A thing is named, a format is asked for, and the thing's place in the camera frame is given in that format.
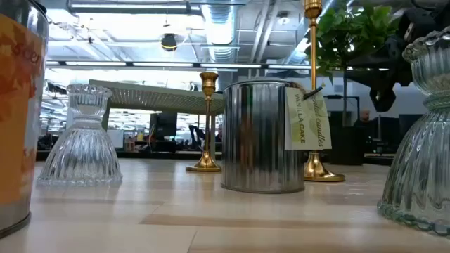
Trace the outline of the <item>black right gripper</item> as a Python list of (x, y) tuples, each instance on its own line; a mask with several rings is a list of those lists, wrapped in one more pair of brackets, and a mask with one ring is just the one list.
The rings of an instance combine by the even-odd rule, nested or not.
[(373, 69), (369, 96), (377, 112), (387, 112), (393, 106), (396, 83), (408, 86), (412, 81), (410, 65), (402, 57), (405, 47), (402, 37), (391, 35), (370, 55), (358, 56), (347, 63), (348, 67)]

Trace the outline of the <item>vanilla cake paper tag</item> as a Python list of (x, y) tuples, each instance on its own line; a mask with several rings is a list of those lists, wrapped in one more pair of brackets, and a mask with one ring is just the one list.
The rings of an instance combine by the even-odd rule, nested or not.
[(304, 99), (299, 88), (285, 89), (286, 150), (330, 150), (328, 111), (321, 92)]

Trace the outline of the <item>tall brass candlestick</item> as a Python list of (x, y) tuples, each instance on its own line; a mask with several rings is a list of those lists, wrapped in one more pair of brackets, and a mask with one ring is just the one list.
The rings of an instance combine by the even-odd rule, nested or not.
[[(310, 28), (310, 60), (311, 60), (311, 88), (317, 90), (316, 85), (316, 32), (317, 19), (322, 12), (321, 0), (303, 0), (304, 16), (309, 19)], [(335, 174), (328, 171), (320, 161), (318, 150), (309, 152), (309, 158), (304, 166), (304, 180), (315, 182), (343, 182), (345, 176), (343, 174)]]

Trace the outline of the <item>clear ribbed glass candle holder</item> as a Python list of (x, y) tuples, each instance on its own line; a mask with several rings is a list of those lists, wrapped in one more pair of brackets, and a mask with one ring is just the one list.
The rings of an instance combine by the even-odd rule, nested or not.
[(378, 213), (418, 230), (450, 236), (450, 26), (402, 53), (428, 112), (407, 131), (387, 174)]
[(97, 186), (122, 182), (117, 153), (102, 127), (110, 89), (89, 84), (67, 87), (72, 124), (57, 140), (37, 177), (38, 185)]

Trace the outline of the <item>silver ribbed candle tin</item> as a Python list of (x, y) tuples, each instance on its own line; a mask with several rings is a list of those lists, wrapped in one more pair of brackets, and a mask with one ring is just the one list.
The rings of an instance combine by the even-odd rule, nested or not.
[(223, 188), (266, 194), (304, 190), (303, 153), (285, 149), (285, 92), (299, 87), (254, 79), (224, 89)]

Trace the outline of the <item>short brass candlestick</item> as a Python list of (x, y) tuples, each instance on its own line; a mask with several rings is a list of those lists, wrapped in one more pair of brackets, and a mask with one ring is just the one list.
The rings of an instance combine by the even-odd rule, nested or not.
[(186, 171), (191, 172), (220, 172), (221, 168), (214, 161), (210, 154), (210, 109), (212, 94), (215, 92), (215, 82), (218, 74), (213, 72), (202, 72), (202, 92), (205, 94), (205, 145), (200, 160), (193, 166), (186, 167)]

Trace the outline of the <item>orange label candle tin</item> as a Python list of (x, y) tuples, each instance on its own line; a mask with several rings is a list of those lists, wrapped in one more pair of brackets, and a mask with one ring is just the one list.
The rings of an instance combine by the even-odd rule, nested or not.
[(0, 0), (0, 239), (31, 219), (48, 40), (39, 0)]

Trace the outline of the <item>green plant in black pot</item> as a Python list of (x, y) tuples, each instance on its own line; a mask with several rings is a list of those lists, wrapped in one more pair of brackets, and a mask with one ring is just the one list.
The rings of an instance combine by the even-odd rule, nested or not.
[(394, 34), (398, 22), (392, 8), (365, 4), (361, 10), (349, 10), (345, 0), (335, 0), (317, 25), (317, 72), (329, 78), (342, 73), (342, 125), (332, 130), (333, 149), (330, 162), (359, 166), (364, 162), (366, 137), (364, 130), (353, 126), (347, 116), (347, 71), (350, 60), (380, 48)]

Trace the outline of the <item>person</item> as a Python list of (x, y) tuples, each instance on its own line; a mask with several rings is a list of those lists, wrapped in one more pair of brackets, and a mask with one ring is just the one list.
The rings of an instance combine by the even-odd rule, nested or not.
[(359, 118), (355, 121), (354, 127), (363, 131), (366, 140), (377, 138), (378, 121), (377, 119), (370, 118), (369, 110), (360, 111)]

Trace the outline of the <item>black round ceiling fixture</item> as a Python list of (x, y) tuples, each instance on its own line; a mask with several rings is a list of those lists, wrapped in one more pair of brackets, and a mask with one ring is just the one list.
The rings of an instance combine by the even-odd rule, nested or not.
[(176, 35), (173, 33), (166, 33), (160, 41), (160, 45), (165, 51), (175, 51), (177, 48)]

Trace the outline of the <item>black background monitor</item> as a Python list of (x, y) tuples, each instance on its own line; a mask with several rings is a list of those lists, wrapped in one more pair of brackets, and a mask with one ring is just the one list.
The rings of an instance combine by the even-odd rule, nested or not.
[(177, 131), (177, 114), (175, 112), (161, 112), (150, 115), (152, 135), (162, 141), (165, 137), (175, 137)]

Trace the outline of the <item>black metal frame stand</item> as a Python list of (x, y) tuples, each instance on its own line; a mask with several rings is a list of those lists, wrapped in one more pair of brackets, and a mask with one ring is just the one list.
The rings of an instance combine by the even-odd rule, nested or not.
[(327, 95), (325, 98), (330, 103), (328, 118), (332, 127), (352, 127), (360, 119), (360, 97)]

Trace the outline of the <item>silver round ventilation duct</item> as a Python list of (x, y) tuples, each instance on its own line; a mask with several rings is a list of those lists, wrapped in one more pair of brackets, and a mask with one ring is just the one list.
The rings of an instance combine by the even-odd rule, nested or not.
[(204, 5), (201, 7), (205, 18), (205, 34), (210, 58), (215, 63), (234, 63), (237, 49), (236, 17), (238, 8), (231, 5)]

